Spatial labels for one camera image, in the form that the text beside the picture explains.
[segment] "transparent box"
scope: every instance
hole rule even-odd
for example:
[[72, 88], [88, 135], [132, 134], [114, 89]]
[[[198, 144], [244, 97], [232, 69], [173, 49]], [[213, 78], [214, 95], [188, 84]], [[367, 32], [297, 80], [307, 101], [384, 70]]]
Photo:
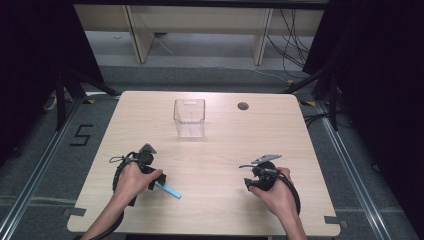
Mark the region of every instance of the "transparent box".
[[175, 100], [174, 122], [179, 137], [203, 137], [204, 121], [204, 99]]

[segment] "blue stick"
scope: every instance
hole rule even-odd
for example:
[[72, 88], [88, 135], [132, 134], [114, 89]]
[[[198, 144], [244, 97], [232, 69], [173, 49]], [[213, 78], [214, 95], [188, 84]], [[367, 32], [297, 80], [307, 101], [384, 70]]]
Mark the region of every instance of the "blue stick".
[[171, 194], [172, 196], [180, 199], [181, 198], [181, 194], [179, 194], [177, 191], [175, 191], [174, 189], [166, 186], [166, 185], [160, 185], [160, 183], [158, 183], [157, 181], [155, 182], [155, 185], [158, 186], [160, 189], [164, 190], [165, 192]]

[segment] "metal rail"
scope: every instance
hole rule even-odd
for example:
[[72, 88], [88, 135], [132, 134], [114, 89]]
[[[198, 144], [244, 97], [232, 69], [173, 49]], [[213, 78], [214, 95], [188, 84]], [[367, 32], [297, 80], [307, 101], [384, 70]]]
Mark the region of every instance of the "metal rail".
[[[317, 106], [320, 113], [326, 112], [326, 108], [322, 102], [317, 102]], [[384, 222], [383, 217], [381, 216], [377, 206], [372, 200], [368, 190], [365, 187], [358, 171], [356, 170], [355, 164], [350, 158], [350, 155], [343, 144], [342, 139], [337, 131], [334, 131], [333, 127], [330, 124], [330, 121], [326, 118], [323, 119], [324, 126], [327, 130], [328, 135], [339, 155], [340, 161], [346, 171], [346, 174], [352, 184], [353, 190], [358, 197], [358, 200], [364, 210], [368, 221], [370, 222], [370, 226], [374, 231], [377, 239], [381, 240], [389, 240], [393, 239], [390, 235], [386, 223]]]
[[75, 99], [71, 103], [71, 106], [68, 110], [68, 117], [66, 118], [62, 128], [54, 133], [49, 145], [41, 156], [40, 161], [32, 172], [25, 187], [16, 198], [16, 201], [14, 202], [12, 208], [9, 210], [7, 216], [3, 219], [0, 227], [0, 236], [2, 240], [8, 240], [12, 237], [13, 232], [24, 215], [32, 196], [40, 185], [40, 182], [43, 179], [43, 176], [46, 173], [61, 140], [67, 132], [72, 117], [75, 115], [76, 110], [79, 106], [81, 106], [81, 104], [82, 99]]

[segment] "table surface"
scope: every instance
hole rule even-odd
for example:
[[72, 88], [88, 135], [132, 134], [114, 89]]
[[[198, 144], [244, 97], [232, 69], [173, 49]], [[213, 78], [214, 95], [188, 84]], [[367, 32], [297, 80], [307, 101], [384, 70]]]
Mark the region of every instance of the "table surface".
[[[175, 99], [205, 99], [203, 138], [179, 138], [173, 120]], [[247, 110], [237, 105], [245, 102]], [[75, 205], [87, 209], [71, 216], [68, 228], [84, 232], [112, 195], [119, 163], [115, 156], [150, 143], [152, 163], [164, 169], [177, 199], [155, 187], [127, 207], [117, 232], [196, 235], [284, 235], [277, 218], [248, 192], [248, 168], [264, 154], [281, 154], [276, 166], [291, 169], [302, 202], [302, 219], [310, 236], [336, 236], [338, 224], [298, 102], [292, 95], [204, 92], [124, 92], [111, 118]]]

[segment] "metal bar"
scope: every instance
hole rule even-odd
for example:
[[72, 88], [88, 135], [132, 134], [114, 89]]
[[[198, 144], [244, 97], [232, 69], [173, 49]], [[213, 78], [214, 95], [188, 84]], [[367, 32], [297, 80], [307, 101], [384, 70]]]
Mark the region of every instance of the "metal bar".
[[37, 0], [39, 4], [139, 5], [176, 7], [235, 7], [324, 10], [329, 7], [349, 7], [348, 1], [328, 0]]
[[[326, 112], [326, 108], [322, 102], [317, 102], [317, 106], [320, 113]], [[371, 225], [372, 230], [374, 231], [377, 239], [388, 240], [393, 239], [390, 235], [386, 223], [384, 222], [383, 217], [381, 216], [377, 206], [372, 200], [368, 190], [365, 187], [358, 171], [356, 170], [355, 164], [350, 158], [350, 155], [343, 144], [343, 141], [340, 138], [340, 135], [337, 131], [334, 131], [331, 123], [328, 119], [324, 119], [324, 126], [327, 130], [328, 135], [339, 155], [340, 161], [346, 171], [346, 174], [349, 177], [350, 183], [352, 184], [353, 190], [355, 191], [358, 200], [364, 210], [366, 217]]]
[[17, 197], [7, 216], [3, 219], [0, 228], [0, 236], [2, 240], [8, 240], [12, 237], [12, 234], [18, 226], [23, 214], [25, 213], [25, 210], [27, 209], [32, 196], [34, 195], [41, 180], [43, 179], [44, 174], [46, 173], [53, 159], [53, 156], [59, 147], [59, 143], [67, 132], [72, 117], [75, 115], [75, 112], [81, 105], [81, 103], [82, 99], [76, 99], [72, 102], [68, 110], [69, 116], [64, 122], [62, 128], [54, 133], [49, 145], [41, 156], [40, 161], [38, 162], [30, 178], [25, 184], [25, 187], [22, 189], [21, 193]]
[[112, 96], [105, 92], [86, 92], [84, 100], [119, 100], [121, 96]]
[[289, 89], [281, 92], [284, 94], [292, 94], [294, 92], [296, 92], [297, 90], [306, 87], [307, 85], [313, 83], [315, 80], [318, 80], [320, 77], [322, 77], [323, 74], [323, 70], [319, 70], [316, 73], [312, 74], [311, 76], [303, 79], [301, 82], [295, 84], [294, 86], [290, 87]]

